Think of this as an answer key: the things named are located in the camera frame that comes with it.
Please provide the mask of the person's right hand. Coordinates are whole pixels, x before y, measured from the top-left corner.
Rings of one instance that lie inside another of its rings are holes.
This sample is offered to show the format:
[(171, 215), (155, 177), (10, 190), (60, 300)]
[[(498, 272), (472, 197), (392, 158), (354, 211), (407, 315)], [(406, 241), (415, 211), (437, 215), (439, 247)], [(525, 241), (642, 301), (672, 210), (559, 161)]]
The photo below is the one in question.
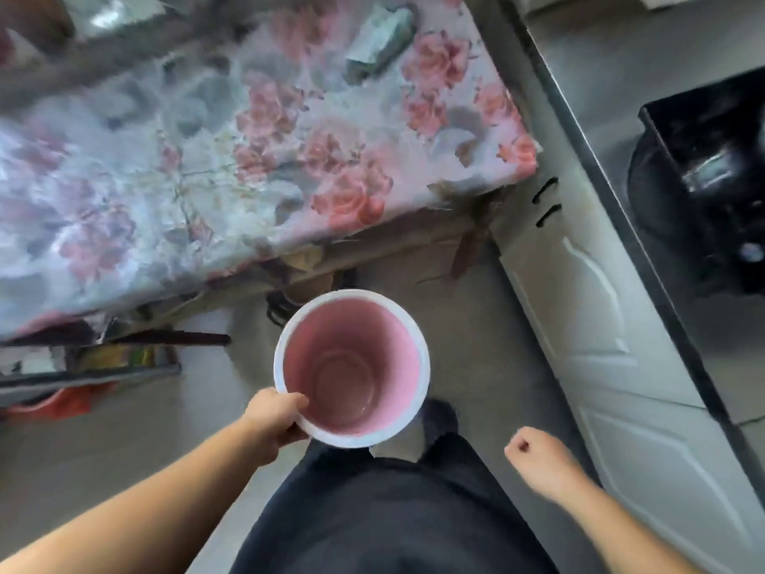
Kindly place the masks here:
[(590, 478), (569, 449), (553, 435), (541, 431), (535, 446), (538, 448), (535, 462), (513, 467), (534, 492), (565, 506), (574, 493), (590, 483)]

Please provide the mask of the person's left hand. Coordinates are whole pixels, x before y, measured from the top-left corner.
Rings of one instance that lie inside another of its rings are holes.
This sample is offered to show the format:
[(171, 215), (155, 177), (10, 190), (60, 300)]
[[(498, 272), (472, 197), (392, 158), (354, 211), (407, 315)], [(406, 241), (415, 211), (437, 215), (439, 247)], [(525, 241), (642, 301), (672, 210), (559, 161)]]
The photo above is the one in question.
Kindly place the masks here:
[(271, 387), (258, 391), (245, 408), (244, 414), (234, 423), (243, 435), (248, 455), (255, 468), (271, 464), (281, 449), (308, 438), (298, 424), (300, 416), (275, 415)]

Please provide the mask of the pink plastic bucket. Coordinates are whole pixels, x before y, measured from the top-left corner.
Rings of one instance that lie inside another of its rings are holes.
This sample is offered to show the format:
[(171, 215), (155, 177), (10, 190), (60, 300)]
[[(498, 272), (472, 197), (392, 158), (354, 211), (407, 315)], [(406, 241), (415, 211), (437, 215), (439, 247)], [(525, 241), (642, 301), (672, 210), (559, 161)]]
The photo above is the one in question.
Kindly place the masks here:
[(302, 305), (282, 328), (273, 358), (275, 388), (308, 398), (296, 423), (341, 449), (370, 448), (405, 429), (426, 400), (431, 373), (413, 317), (364, 289)]

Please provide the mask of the person's left forearm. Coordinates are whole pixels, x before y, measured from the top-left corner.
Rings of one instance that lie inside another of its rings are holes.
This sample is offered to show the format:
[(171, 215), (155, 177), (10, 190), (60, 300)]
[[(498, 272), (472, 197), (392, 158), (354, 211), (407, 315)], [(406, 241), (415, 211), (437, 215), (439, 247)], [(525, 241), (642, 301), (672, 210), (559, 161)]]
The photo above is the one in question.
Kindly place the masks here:
[(177, 462), (0, 562), (0, 574), (185, 574), (254, 473), (273, 430), (236, 421)]

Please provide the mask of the person's right forearm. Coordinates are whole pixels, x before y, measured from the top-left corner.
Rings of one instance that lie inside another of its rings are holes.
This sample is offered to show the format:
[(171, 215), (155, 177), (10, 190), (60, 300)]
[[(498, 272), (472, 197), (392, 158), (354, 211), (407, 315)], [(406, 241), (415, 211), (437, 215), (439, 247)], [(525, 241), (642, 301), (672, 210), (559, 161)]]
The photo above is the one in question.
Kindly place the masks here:
[(557, 502), (582, 528), (611, 574), (707, 574), (583, 473), (562, 478)]

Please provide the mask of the person's black trousers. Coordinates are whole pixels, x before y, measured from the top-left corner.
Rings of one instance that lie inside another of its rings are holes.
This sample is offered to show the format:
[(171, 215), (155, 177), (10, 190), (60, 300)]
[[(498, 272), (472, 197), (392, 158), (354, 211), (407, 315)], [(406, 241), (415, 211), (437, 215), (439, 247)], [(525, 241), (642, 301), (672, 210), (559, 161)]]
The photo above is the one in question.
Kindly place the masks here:
[(420, 418), (416, 462), (311, 441), (229, 574), (559, 574), (452, 406)]

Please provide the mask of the white cabinet door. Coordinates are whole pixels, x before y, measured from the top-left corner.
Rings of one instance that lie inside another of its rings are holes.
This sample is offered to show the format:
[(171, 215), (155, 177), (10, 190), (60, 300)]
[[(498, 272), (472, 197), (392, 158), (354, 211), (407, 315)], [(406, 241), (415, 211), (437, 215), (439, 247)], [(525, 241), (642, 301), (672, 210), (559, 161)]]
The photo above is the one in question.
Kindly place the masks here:
[[(570, 385), (608, 389), (706, 409), (633, 262), (586, 181), (532, 197), (555, 175), (521, 184), (501, 237), (500, 260), (555, 376)], [(562, 210), (541, 229), (551, 205)]]
[(711, 574), (765, 574), (765, 509), (701, 409), (597, 391), (571, 399), (600, 480)]

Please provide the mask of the metal rack shelf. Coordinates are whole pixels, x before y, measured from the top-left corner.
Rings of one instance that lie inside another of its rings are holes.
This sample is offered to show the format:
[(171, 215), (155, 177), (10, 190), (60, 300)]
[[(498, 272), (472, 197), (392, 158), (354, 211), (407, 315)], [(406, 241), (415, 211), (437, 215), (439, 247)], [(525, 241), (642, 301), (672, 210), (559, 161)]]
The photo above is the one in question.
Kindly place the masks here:
[(80, 320), (0, 340), (0, 399), (28, 393), (179, 376), (177, 348), (227, 347), (227, 334), (150, 329), (115, 338), (97, 337)]

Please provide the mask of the orange plastic basin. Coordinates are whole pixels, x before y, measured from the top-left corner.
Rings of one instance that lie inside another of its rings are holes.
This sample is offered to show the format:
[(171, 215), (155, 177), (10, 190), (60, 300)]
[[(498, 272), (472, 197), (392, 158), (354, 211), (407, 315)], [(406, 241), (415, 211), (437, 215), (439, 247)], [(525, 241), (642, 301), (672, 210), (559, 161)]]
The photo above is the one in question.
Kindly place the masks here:
[(91, 413), (96, 402), (115, 390), (117, 382), (63, 388), (33, 404), (12, 405), (0, 412), (4, 419), (18, 421), (62, 420)]

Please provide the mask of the dark countertop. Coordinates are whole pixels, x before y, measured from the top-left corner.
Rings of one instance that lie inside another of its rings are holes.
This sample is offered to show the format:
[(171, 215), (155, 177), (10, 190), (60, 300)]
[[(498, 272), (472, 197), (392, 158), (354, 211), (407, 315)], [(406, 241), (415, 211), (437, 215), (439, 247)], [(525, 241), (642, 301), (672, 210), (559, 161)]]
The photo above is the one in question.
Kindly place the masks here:
[(674, 347), (765, 508), (765, 295), (727, 289), (690, 232), (669, 164), (639, 122), (648, 103), (765, 70), (765, 0), (571, 0), (530, 17), (485, 0), (500, 72), (539, 83)]

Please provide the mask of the floral tablecloth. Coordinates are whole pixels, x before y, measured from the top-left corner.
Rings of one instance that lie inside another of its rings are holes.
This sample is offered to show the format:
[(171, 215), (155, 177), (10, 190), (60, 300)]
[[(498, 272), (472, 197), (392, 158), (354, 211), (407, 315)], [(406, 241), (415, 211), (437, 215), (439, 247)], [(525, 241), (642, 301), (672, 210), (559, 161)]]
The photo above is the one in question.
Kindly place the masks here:
[[(351, 86), (372, 6), (413, 43)], [(466, 0), (0, 0), (0, 339), (530, 177)]]

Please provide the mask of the black stove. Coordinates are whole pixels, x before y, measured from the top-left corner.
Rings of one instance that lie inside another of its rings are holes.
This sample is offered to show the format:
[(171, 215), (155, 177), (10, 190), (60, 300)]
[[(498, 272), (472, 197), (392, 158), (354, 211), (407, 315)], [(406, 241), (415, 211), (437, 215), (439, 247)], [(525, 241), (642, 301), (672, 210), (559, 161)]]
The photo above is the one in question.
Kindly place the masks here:
[(765, 66), (642, 105), (637, 226), (709, 293), (765, 296)]

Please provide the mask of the wooden table frame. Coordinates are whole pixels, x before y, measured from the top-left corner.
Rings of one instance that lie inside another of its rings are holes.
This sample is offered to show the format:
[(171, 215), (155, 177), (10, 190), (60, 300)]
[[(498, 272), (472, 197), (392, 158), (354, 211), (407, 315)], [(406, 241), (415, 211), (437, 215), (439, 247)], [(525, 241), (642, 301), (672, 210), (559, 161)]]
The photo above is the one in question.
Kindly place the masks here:
[(234, 275), (206, 283), (196, 295), (181, 295), (143, 305), (131, 313), (130, 319), (115, 319), (107, 329), (105, 339), (117, 341), (149, 330), (160, 330), (255, 295), (442, 242), (458, 241), (447, 275), (459, 279), (479, 257), (481, 248), (490, 238), (490, 223), (510, 192), (510, 187), (504, 187), (473, 199), (457, 199), (453, 201), (452, 210), (419, 210), (349, 239), (325, 244), (319, 247), (320, 261), (307, 271), (292, 268), (285, 257), (256, 262)]

